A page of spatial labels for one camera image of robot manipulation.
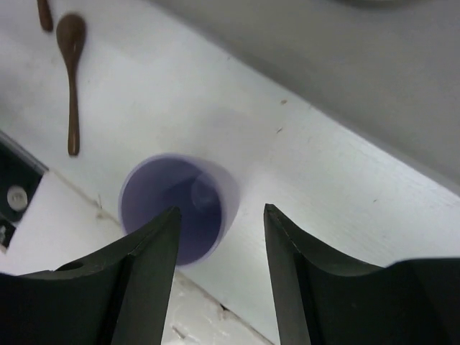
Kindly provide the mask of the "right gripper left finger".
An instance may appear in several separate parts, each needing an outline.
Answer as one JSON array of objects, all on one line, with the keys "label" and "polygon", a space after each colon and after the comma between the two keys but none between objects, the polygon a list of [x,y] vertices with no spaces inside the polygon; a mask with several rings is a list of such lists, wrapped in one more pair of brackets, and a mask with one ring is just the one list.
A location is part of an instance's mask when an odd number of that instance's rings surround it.
[{"label": "right gripper left finger", "polygon": [[3,344],[160,344],[180,211],[54,271],[1,276]]}]

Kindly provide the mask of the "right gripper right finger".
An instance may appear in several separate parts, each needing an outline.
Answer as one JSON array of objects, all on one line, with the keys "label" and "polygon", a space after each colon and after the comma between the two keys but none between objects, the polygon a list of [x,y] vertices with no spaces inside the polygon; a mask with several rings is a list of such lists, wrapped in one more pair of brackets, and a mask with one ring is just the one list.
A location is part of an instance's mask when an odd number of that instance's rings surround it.
[{"label": "right gripper right finger", "polygon": [[459,260],[379,267],[302,230],[272,204],[264,233],[282,344],[457,344]]}]

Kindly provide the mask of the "purple plastic cup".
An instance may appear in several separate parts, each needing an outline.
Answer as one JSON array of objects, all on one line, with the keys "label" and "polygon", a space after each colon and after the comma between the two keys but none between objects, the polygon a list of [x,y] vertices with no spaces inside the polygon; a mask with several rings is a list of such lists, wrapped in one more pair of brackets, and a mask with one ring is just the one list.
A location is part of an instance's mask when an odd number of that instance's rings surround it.
[{"label": "purple plastic cup", "polygon": [[119,221],[130,234],[165,209],[180,209],[176,265],[209,257],[230,229],[240,204],[240,187],[221,165],[198,157],[161,154],[141,161],[126,177],[118,202]]}]

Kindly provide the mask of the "grey cloth napkin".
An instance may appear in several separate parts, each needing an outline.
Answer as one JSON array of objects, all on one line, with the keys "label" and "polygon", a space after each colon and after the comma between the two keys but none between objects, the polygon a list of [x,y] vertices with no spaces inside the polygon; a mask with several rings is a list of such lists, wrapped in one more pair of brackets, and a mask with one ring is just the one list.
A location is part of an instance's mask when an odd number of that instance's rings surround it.
[{"label": "grey cloth napkin", "polygon": [[324,113],[459,191],[459,3],[160,1]]}]

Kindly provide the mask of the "white plate with green rim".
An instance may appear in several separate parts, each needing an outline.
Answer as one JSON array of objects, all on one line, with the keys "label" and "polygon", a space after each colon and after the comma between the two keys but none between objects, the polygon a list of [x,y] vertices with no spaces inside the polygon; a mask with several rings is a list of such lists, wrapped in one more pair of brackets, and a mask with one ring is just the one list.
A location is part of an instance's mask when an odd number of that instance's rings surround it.
[{"label": "white plate with green rim", "polygon": [[337,0],[337,2],[347,6],[363,8],[383,8],[407,6],[418,2],[418,0]]}]

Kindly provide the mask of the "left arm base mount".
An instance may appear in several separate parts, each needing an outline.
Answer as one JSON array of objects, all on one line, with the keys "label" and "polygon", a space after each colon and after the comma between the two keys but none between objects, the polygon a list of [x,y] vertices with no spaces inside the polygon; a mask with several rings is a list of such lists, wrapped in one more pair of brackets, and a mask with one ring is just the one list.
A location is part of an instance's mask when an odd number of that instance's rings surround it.
[{"label": "left arm base mount", "polygon": [[1,251],[9,248],[47,171],[46,165],[1,133]]}]

